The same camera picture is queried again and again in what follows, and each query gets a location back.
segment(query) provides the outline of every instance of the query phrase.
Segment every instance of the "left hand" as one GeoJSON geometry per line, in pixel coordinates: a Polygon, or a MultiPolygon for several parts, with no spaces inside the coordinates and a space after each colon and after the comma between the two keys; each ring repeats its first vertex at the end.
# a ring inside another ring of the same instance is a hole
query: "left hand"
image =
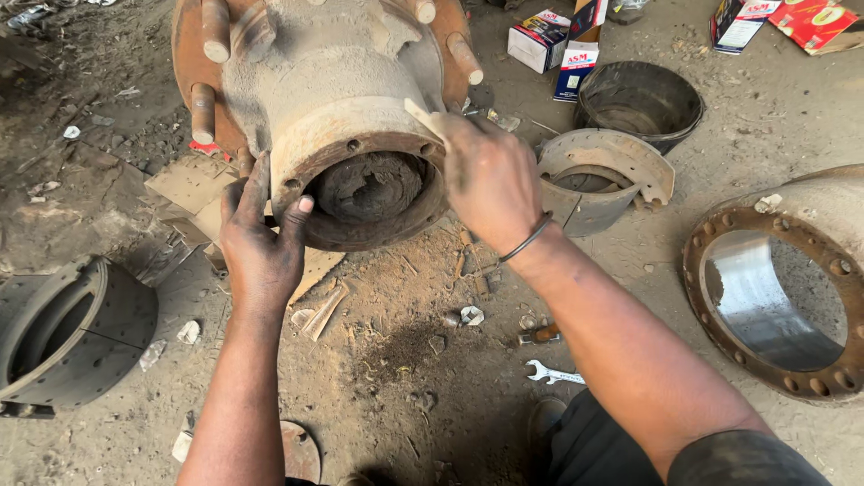
{"type": "Polygon", "coordinates": [[[261,221],[270,194],[270,154],[262,153],[248,179],[222,195],[219,243],[231,279],[233,314],[281,317],[303,274],[303,228],[314,200],[304,195],[283,214],[279,234],[261,221]]]}

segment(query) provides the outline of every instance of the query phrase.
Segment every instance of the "black bucket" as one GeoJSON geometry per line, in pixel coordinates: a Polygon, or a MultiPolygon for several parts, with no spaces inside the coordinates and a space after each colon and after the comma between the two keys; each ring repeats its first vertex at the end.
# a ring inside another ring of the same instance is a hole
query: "black bucket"
{"type": "Polygon", "coordinates": [[[705,103],[687,80],[641,61],[597,67],[579,87],[576,128],[608,128],[645,140],[666,155],[702,121],[705,103]]]}

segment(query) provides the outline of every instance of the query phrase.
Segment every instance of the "white box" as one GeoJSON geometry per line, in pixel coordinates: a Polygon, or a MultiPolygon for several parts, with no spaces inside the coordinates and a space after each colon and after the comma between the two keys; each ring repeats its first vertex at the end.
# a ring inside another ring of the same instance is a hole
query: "white box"
{"type": "Polygon", "coordinates": [[[507,54],[540,74],[561,64],[570,19],[544,10],[510,27],[507,54]]]}

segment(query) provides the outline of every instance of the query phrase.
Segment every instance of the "right hand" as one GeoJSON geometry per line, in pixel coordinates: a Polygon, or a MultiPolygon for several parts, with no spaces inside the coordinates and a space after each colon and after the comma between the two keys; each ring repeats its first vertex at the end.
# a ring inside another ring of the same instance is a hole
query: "right hand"
{"type": "Polygon", "coordinates": [[[537,160],[527,144],[485,118],[431,115],[443,135],[450,206],[499,255],[543,217],[537,160]]]}

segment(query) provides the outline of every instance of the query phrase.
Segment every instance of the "open-end wrench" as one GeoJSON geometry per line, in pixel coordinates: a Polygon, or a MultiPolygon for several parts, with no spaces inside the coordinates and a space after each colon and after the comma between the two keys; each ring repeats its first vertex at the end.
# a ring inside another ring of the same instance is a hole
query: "open-end wrench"
{"type": "Polygon", "coordinates": [[[531,378],[534,381],[541,380],[549,376],[549,381],[546,382],[547,385],[551,385],[558,380],[565,381],[573,381],[574,383],[579,383],[580,385],[585,385],[585,380],[582,379],[582,375],[578,373],[564,373],[563,371],[557,371],[555,369],[549,369],[540,364],[540,361],[531,360],[525,363],[525,365],[534,365],[537,368],[537,372],[528,378],[531,378]]]}

